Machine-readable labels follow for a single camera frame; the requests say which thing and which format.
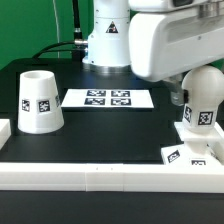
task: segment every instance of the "green wall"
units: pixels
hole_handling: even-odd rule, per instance
[[[72,40],[72,1],[56,0],[56,5],[61,41]],[[87,37],[93,27],[93,2],[79,0],[79,7],[83,34]],[[0,69],[57,42],[53,0],[1,0],[0,9]]]

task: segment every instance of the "white plastic cup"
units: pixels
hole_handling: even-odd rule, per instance
[[[28,71],[20,75],[18,128],[44,134],[64,125],[54,73]]]

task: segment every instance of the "black square pattern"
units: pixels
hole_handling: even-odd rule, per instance
[[[39,106],[39,112],[40,113],[49,112],[51,110],[49,100],[39,101],[38,106]]]

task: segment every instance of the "black table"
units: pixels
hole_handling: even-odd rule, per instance
[[[67,108],[59,131],[31,135],[18,130],[19,76],[55,73],[62,101],[67,89],[148,89],[154,109]],[[218,113],[219,124],[224,107]],[[12,136],[0,162],[161,164],[160,149],[180,144],[174,121],[183,107],[168,89],[132,73],[104,77],[69,59],[20,59],[0,71],[0,118]],[[223,194],[122,192],[0,192],[0,223],[223,223]]]

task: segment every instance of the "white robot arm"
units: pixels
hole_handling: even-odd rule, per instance
[[[215,122],[224,99],[224,75],[206,64],[224,57],[224,1],[129,0],[129,4],[141,11],[129,31],[133,72],[147,81],[165,80],[174,93],[173,102],[185,100],[183,120],[175,125],[184,145],[162,149],[164,163],[220,165],[209,141],[221,141],[224,150]],[[178,87],[174,77],[189,70]],[[178,92],[184,91],[187,97],[179,100]]]
[[[224,1],[214,1],[129,0],[132,9],[144,11],[130,24],[133,72],[154,82],[223,58]]]

